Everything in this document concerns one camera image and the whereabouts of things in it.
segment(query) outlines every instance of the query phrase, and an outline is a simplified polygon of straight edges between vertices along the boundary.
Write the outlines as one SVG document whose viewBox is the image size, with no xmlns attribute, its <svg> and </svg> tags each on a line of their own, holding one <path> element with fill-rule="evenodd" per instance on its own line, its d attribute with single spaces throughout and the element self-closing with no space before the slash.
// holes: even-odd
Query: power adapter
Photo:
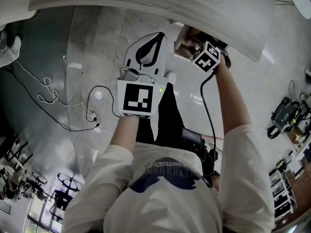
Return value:
<svg viewBox="0 0 311 233">
<path fill-rule="evenodd" d="M 99 121 L 98 121 L 98 119 L 97 119 L 97 116 L 96 116 L 95 112 L 92 112 L 92 113 L 90 114 L 90 117 L 93 119 L 93 122 L 96 123 L 96 127 L 98 127 L 100 124 L 99 124 Z"/>
</svg>

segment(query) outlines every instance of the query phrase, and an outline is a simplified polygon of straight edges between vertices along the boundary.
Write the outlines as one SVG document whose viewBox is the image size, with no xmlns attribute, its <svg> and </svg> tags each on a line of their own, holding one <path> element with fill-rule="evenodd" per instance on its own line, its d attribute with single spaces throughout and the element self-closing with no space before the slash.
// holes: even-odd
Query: white cable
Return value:
<svg viewBox="0 0 311 233">
<path fill-rule="evenodd" d="M 78 103 L 78 104 L 63 104 L 63 103 L 59 100 L 59 93 L 58 93 L 58 91 L 57 91 L 56 89 L 54 89 L 53 91 L 51 91 L 51 89 L 50 89 L 49 86 L 52 84 L 52 80 L 51 80 L 50 78 L 45 77 L 45 78 L 44 78 L 44 83 L 42 83 L 37 77 L 35 77 L 35 76 L 32 75 L 28 70 L 26 70 L 18 60 L 16 60 L 16 62 L 20 65 L 20 67 L 21 67 L 25 72 L 27 72 L 31 77 L 33 77 L 35 80 L 37 80 L 37 81 L 40 83 L 40 85 L 46 87 L 46 88 L 49 90 L 49 93 L 51 94 L 51 96 L 53 97 L 53 101 L 52 101 L 52 102 L 47 102 L 47 101 L 44 100 L 44 98 L 43 98 L 40 94 L 38 94 L 37 97 L 38 97 L 38 100 L 39 100 L 40 102 L 46 103 L 46 104 L 54 104 L 55 101 L 58 101 L 58 102 L 60 103 L 60 105 L 62 105 L 63 107 L 77 106 L 77 105 L 80 105 L 80 104 L 81 104 L 81 105 L 83 105 L 83 107 L 86 109 L 85 105 L 84 105 L 82 102 L 80 102 L 80 103 Z"/>
</svg>

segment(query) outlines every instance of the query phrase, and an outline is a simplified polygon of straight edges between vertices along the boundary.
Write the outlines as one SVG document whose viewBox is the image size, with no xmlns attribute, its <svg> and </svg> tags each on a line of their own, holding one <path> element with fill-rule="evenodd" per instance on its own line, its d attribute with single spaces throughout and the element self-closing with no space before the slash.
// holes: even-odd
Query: black and white marker cube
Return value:
<svg viewBox="0 0 311 233">
<path fill-rule="evenodd" d="M 191 62 L 203 71 L 213 70 L 220 63 L 220 50 L 205 42 L 191 57 Z"/>
<path fill-rule="evenodd" d="M 125 117 L 152 117 L 159 106 L 166 85 L 118 80 L 118 107 Z"/>
</svg>

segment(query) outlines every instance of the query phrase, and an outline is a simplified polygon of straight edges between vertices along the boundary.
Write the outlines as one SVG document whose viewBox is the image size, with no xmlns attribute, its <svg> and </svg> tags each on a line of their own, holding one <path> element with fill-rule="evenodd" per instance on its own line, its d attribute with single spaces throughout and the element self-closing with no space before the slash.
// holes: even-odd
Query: printed graphic on shirt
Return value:
<svg viewBox="0 0 311 233">
<path fill-rule="evenodd" d="M 172 185 L 184 190 L 195 189 L 195 181 L 198 180 L 204 181 L 211 188 L 210 184 L 203 177 L 200 177 L 186 165 L 169 157 L 155 161 L 130 188 L 135 192 L 142 193 L 149 186 L 157 183 L 160 180 L 159 177 L 164 177 Z"/>
</svg>

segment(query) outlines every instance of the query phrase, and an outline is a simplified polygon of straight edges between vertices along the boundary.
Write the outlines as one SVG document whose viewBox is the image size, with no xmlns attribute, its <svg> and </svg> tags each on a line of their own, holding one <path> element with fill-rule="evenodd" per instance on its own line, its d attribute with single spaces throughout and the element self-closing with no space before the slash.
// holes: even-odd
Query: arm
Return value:
<svg viewBox="0 0 311 233">
<path fill-rule="evenodd" d="M 225 66 L 225 59 L 222 54 L 220 56 L 221 61 L 216 69 L 216 80 L 223 116 L 224 135 L 226 135 L 230 130 L 240 125 L 251 124 L 251 119 L 230 71 Z"/>
<path fill-rule="evenodd" d="M 138 123 L 138 118 L 120 117 L 110 146 L 96 158 L 84 187 L 68 205 L 62 232 L 103 231 L 107 211 L 132 178 Z"/>
<path fill-rule="evenodd" d="M 110 145 L 117 145 L 134 151 L 139 119 L 136 117 L 121 116 Z"/>
<path fill-rule="evenodd" d="M 269 174 L 245 103 L 223 58 L 217 68 L 225 133 L 218 193 L 224 227 L 236 233 L 270 233 L 274 200 Z"/>
</svg>

